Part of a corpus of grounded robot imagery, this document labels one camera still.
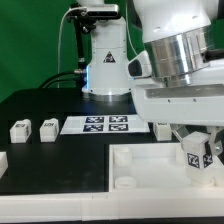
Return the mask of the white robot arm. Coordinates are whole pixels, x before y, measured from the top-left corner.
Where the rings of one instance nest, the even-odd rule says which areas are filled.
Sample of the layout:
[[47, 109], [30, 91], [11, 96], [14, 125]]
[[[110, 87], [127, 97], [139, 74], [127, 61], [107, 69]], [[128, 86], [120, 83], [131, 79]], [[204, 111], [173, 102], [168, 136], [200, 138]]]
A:
[[94, 24], [92, 60], [83, 91], [94, 98], [132, 94], [138, 115], [165, 122], [176, 135], [187, 125], [207, 126], [211, 152], [224, 150], [224, 52], [213, 48], [211, 21], [221, 0], [128, 0], [142, 30], [144, 50], [126, 53], [125, 19], [103, 0], [77, 0], [81, 18]]

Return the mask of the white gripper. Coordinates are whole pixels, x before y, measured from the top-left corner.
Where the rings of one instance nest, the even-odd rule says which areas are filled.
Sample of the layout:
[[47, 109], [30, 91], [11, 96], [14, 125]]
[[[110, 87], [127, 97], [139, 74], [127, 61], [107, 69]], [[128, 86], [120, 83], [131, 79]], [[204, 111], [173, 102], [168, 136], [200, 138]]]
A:
[[174, 136], [182, 141], [189, 135], [184, 125], [210, 128], [211, 153], [224, 149], [224, 85], [196, 85], [157, 88], [153, 84], [135, 84], [132, 98], [140, 118], [146, 122], [169, 123]]

